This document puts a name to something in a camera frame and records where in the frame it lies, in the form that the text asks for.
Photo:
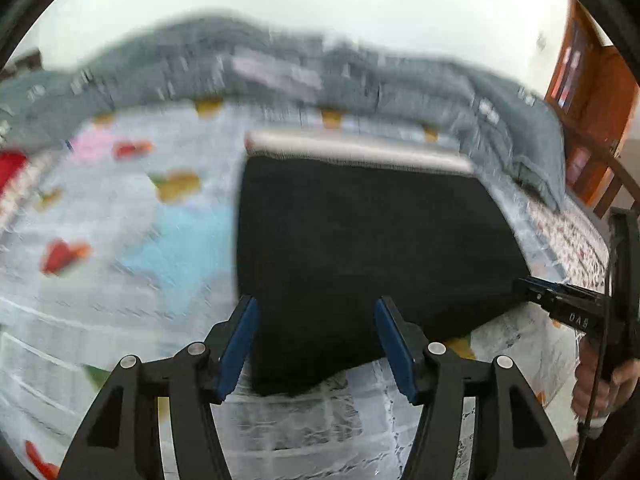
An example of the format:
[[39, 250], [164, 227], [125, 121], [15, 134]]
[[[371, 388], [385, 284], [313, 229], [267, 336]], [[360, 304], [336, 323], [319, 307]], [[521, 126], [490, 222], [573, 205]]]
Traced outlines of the person's right hand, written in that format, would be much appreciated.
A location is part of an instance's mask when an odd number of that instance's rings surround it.
[[[587, 337], [579, 344], [579, 362], [575, 370], [576, 382], [572, 393], [573, 412], [580, 418], [587, 417], [594, 378], [596, 378], [598, 352]], [[634, 393], [639, 381], [639, 361], [631, 359], [620, 364], [611, 380], [600, 379], [594, 395], [592, 417], [601, 417], [621, 408]]]

